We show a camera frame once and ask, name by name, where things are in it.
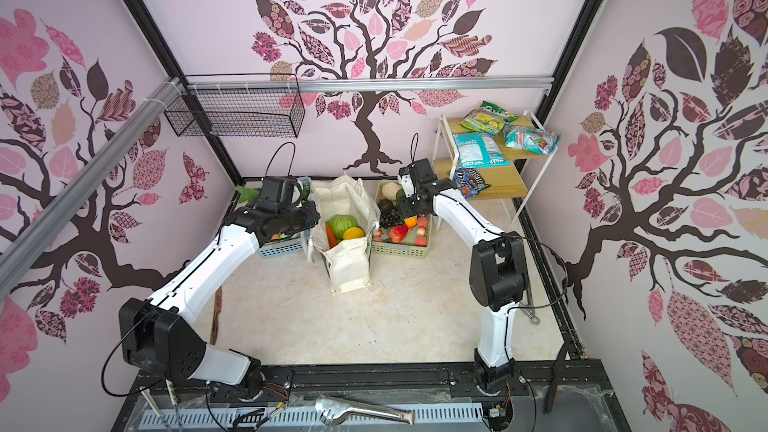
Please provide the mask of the green cabbage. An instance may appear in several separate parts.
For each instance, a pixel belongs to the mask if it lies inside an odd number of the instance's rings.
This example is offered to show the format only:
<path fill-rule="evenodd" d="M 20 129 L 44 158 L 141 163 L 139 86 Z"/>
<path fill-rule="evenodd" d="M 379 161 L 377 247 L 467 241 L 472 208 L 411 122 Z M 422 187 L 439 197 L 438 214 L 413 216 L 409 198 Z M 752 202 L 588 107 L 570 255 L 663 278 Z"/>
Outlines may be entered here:
<path fill-rule="evenodd" d="M 352 215 L 335 215 L 327 224 L 330 227 L 331 232 L 337 240 L 342 240 L 345 232 L 348 229 L 356 228 L 358 226 L 357 219 Z"/>

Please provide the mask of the orange carrot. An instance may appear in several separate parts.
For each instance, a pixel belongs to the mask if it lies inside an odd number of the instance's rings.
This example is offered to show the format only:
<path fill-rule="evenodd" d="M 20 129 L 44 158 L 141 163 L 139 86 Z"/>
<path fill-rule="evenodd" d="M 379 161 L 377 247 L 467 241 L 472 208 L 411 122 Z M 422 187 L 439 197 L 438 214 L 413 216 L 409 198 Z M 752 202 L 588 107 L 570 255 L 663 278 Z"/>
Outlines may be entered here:
<path fill-rule="evenodd" d="M 338 245 L 338 239 L 336 238 L 334 232 L 332 231 L 332 228 L 329 222 L 325 223 L 325 231 L 326 231 L 326 236 L 328 240 L 328 246 L 330 249 L 333 249 Z"/>

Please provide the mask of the orange fruit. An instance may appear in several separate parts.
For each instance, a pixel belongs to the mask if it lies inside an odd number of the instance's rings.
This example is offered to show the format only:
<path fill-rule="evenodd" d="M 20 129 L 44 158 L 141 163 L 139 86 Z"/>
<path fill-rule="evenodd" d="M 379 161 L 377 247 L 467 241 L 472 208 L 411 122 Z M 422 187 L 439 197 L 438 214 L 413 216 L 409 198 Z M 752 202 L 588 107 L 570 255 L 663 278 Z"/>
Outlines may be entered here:
<path fill-rule="evenodd" d="M 344 241 L 365 238 L 366 233 L 360 227 L 350 227 L 344 231 L 342 239 Z"/>

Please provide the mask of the cream canvas grocery bag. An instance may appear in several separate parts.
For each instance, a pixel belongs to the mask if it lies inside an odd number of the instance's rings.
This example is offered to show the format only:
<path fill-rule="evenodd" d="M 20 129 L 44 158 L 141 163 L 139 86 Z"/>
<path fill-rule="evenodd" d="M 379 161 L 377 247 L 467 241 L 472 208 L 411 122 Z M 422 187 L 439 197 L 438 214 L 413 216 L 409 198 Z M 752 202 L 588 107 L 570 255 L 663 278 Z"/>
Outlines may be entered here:
<path fill-rule="evenodd" d="M 309 198 L 320 214 L 310 239 L 322 256 L 331 292 L 368 287 L 371 245 L 373 233 L 379 228 L 380 212 L 363 181 L 348 175 L 332 181 L 311 181 Z"/>

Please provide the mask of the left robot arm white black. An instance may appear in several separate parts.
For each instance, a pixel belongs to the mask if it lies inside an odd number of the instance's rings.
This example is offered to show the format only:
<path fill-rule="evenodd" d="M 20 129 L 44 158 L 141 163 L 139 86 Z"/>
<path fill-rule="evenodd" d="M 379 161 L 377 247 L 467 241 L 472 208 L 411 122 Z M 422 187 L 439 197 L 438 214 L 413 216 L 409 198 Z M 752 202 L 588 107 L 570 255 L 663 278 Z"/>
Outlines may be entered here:
<path fill-rule="evenodd" d="M 231 274 L 280 235 L 301 234 L 319 224 L 309 188 L 294 178 L 266 177 L 259 195 L 224 220 L 212 242 L 147 299 L 120 308 L 123 360 L 171 383 L 197 380 L 257 398 L 265 378 L 258 359 L 209 344 L 193 325 Z"/>

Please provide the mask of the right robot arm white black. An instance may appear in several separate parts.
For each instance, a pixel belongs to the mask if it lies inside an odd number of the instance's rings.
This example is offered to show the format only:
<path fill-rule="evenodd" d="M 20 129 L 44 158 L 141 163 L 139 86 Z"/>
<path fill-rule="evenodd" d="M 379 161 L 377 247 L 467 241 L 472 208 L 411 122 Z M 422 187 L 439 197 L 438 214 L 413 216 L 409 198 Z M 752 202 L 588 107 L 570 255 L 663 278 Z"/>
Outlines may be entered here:
<path fill-rule="evenodd" d="M 447 223 L 471 252 L 468 283 L 484 308 L 474 370 L 479 388 L 494 393 L 514 375 L 514 317 L 528 289 L 523 238 L 482 216 L 448 178 L 438 178 L 427 159 L 401 168 L 396 195 L 404 219 L 432 215 Z"/>

